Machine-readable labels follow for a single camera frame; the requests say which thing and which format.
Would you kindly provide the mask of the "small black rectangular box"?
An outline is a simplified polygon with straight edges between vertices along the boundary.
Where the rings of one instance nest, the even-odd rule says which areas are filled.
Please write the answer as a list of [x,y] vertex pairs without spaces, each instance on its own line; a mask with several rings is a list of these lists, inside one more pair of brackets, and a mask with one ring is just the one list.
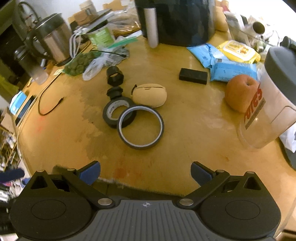
[[207,84],[208,73],[199,70],[182,68],[179,73],[179,80],[198,83],[198,84]]

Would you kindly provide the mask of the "yellow wipes pack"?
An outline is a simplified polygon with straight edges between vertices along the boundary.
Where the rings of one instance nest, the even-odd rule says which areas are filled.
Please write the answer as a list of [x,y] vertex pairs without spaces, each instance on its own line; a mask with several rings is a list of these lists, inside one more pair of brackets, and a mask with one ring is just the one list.
[[253,48],[234,40],[225,41],[216,48],[231,61],[253,64],[261,60]]

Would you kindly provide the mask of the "blue wipes pack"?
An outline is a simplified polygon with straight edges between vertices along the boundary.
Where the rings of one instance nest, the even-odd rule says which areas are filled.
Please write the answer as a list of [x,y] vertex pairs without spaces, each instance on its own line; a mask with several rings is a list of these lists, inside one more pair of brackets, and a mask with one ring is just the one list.
[[210,73],[210,81],[228,82],[237,75],[248,75],[253,79],[257,79],[255,64],[239,63],[224,59],[216,59]]
[[203,65],[204,68],[211,69],[216,59],[228,60],[228,58],[211,44],[203,44],[199,46],[187,47]]

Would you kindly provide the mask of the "black air fryer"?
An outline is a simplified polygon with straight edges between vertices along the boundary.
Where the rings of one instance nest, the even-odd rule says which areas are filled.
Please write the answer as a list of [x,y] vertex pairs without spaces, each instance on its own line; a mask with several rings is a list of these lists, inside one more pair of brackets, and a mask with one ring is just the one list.
[[135,1],[142,34],[155,48],[159,43],[191,47],[215,33],[215,1]]

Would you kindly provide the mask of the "beige oval pouch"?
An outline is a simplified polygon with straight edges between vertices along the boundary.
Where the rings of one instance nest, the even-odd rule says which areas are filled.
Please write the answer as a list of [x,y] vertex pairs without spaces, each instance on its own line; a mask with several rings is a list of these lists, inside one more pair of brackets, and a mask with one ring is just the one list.
[[167,96],[166,88],[155,83],[135,85],[131,92],[134,103],[147,105],[151,108],[158,108],[164,105]]

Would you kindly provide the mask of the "green label can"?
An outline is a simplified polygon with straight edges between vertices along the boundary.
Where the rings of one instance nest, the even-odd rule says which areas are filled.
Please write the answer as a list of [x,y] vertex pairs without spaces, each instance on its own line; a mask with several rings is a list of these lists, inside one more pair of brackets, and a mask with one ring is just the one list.
[[115,42],[115,37],[112,30],[109,28],[107,20],[91,29],[86,36],[96,50],[104,50]]

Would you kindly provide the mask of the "black threaded connector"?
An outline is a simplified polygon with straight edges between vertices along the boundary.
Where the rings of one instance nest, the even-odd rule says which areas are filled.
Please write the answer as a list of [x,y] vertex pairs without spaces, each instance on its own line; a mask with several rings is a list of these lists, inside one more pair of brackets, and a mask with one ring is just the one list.
[[123,89],[120,86],[112,87],[107,90],[106,95],[111,99],[122,97]]

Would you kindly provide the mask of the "steel electric kettle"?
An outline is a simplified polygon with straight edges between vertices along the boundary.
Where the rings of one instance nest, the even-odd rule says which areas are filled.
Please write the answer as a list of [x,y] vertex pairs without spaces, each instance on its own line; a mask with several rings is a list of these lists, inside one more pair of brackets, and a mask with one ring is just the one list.
[[62,14],[54,13],[37,23],[28,33],[27,44],[35,56],[63,66],[71,60],[71,36],[72,31],[62,18]]

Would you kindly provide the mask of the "black electrical tape roll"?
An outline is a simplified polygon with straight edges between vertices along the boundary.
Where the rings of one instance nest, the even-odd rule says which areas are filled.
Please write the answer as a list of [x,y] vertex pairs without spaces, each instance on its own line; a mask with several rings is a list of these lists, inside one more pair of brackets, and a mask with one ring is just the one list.
[[[111,128],[117,128],[117,118],[113,118],[112,114],[113,112],[121,107],[121,106],[125,106],[127,108],[134,106],[134,102],[132,101],[132,99],[128,98],[128,97],[118,97],[115,99],[112,99],[110,102],[108,102],[108,104],[104,107],[103,109],[103,113],[102,113],[102,117],[104,119],[104,121],[111,127]],[[131,113],[128,113],[122,122],[121,127],[124,128],[128,125],[130,125],[135,117],[137,116],[137,111],[133,111]]]

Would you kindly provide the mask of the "orange apple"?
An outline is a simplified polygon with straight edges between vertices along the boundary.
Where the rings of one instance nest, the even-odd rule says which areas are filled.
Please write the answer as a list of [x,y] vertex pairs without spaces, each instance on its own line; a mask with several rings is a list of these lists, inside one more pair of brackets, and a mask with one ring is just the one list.
[[249,75],[236,75],[226,85],[225,101],[235,111],[245,113],[259,86]]

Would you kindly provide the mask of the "clear crumpled plastic bag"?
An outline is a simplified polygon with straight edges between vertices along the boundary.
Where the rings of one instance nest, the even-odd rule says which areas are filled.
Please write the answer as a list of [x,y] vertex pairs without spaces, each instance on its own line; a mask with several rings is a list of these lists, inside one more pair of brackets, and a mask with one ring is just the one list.
[[94,50],[101,55],[93,59],[82,74],[84,81],[94,78],[104,67],[117,66],[123,60],[130,57],[130,51],[126,47],[115,47],[102,51]]

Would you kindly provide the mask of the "bag of green balls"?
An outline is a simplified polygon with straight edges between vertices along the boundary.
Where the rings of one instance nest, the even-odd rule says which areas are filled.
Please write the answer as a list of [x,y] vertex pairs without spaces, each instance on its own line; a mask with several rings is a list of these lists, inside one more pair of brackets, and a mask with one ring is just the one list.
[[79,53],[69,63],[64,66],[63,73],[76,76],[82,74],[89,64],[95,59],[101,56],[99,51],[90,51],[88,53]]

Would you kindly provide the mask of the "grey lid shaker bottle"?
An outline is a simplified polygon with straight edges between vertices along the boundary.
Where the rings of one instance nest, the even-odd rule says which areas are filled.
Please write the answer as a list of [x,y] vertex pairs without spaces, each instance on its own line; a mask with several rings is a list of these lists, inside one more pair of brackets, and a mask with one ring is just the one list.
[[261,149],[295,123],[295,41],[285,36],[271,47],[259,86],[237,130],[243,144]]

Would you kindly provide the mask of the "black hexagonal fitting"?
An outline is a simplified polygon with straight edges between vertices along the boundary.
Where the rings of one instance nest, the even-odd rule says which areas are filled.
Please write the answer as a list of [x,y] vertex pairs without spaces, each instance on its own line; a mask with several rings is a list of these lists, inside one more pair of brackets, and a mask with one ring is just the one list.
[[110,66],[107,71],[107,83],[113,87],[123,84],[124,75],[117,66]]

